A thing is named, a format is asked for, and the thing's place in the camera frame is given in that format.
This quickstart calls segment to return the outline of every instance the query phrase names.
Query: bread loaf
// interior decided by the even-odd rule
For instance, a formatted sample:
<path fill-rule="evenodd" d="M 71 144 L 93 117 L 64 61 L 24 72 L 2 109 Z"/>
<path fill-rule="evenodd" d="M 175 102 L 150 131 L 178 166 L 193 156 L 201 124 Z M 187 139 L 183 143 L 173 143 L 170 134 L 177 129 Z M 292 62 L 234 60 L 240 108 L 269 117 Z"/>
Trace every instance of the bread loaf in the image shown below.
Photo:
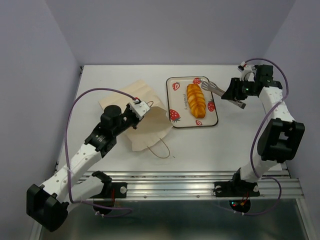
<path fill-rule="evenodd" d="M 191 114 L 197 119 L 203 119 L 206 116 L 206 101 L 199 85 L 189 84 L 186 87 L 186 96 Z"/>

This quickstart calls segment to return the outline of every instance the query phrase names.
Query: plate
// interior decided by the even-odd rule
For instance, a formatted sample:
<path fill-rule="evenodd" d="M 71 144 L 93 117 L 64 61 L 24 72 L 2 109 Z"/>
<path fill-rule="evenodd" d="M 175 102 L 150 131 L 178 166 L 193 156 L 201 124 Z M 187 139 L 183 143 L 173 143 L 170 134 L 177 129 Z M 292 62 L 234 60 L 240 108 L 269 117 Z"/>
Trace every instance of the plate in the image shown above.
<path fill-rule="evenodd" d="M 171 77 L 166 81 L 169 115 L 175 128 L 212 127 L 218 123 L 216 105 L 210 91 L 201 89 L 206 104 L 205 117 L 195 118 L 191 114 L 187 99 L 187 86 L 189 84 L 201 86 L 201 81 L 209 82 L 209 79 L 205 76 L 184 76 Z"/>

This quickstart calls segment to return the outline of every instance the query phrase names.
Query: white tabletop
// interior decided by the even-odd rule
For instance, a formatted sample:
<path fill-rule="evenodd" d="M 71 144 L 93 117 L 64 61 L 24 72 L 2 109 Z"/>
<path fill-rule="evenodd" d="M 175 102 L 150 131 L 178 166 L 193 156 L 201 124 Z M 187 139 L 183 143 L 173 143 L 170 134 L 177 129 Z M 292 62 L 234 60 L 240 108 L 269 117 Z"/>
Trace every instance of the white tabletop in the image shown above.
<path fill-rule="evenodd" d="M 77 96 L 92 88 L 121 89 L 143 79 L 168 106 L 166 80 L 187 76 L 205 76 L 226 90 L 231 78 L 239 77 L 240 73 L 235 65 L 86 65 Z M 98 101 L 109 94 L 107 91 L 95 91 L 84 96 L 76 105 L 68 130 L 70 157 L 100 121 L 103 111 Z M 216 95 L 214 101 L 219 123 L 213 127 L 172 128 L 163 139 L 171 150 L 168 159 L 157 158 L 148 149 L 132 152 L 130 140 L 120 135 L 117 145 L 90 170 L 236 171 L 249 161 L 250 147 L 264 117 L 264 109 L 257 97 L 247 98 L 245 109 L 221 100 Z M 161 143 L 157 143 L 153 149 L 159 155 L 166 155 L 166 148 Z M 58 168 L 65 163 L 63 149 Z M 281 169 L 279 164 L 272 168 L 273 171 Z"/>

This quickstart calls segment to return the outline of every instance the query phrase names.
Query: metal tongs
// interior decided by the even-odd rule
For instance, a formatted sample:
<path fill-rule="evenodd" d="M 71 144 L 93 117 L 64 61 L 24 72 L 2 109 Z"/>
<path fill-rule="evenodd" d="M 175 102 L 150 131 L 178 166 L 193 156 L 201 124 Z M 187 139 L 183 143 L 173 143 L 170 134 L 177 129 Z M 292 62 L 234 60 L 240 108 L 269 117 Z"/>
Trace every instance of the metal tongs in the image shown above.
<path fill-rule="evenodd" d="M 205 91 L 210 91 L 214 94 L 217 94 L 220 97 L 225 93 L 225 91 L 223 91 L 221 88 L 219 88 L 217 86 L 217 84 L 215 84 L 212 81 L 207 82 L 207 81 L 201 80 L 201 88 Z M 236 100 L 236 101 L 228 100 L 228 101 L 230 103 L 233 103 L 234 105 L 237 105 L 241 109 L 244 109 L 246 107 L 246 104 L 242 101 L 238 101 L 238 100 Z"/>

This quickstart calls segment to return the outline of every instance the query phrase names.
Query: purple wall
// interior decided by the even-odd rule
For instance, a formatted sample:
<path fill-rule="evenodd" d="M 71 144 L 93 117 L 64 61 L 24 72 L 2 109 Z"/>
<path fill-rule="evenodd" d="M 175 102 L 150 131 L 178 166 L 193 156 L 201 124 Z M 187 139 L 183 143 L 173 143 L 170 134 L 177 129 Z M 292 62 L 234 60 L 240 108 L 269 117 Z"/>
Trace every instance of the purple wall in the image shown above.
<path fill-rule="evenodd" d="M 80 64 L 238 64 L 294 0 L 46 0 Z"/>
<path fill-rule="evenodd" d="M 54 172 L 79 66 L 44 0 L 0 4 L 0 239 L 28 239 L 26 191 Z"/>
<path fill-rule="evenodd" d="M 287 74 L 286 104 L 305 134 L 290 172 L 298 177 L 320 236 L 320 1 L 297 0 L 265 57 Z"/>

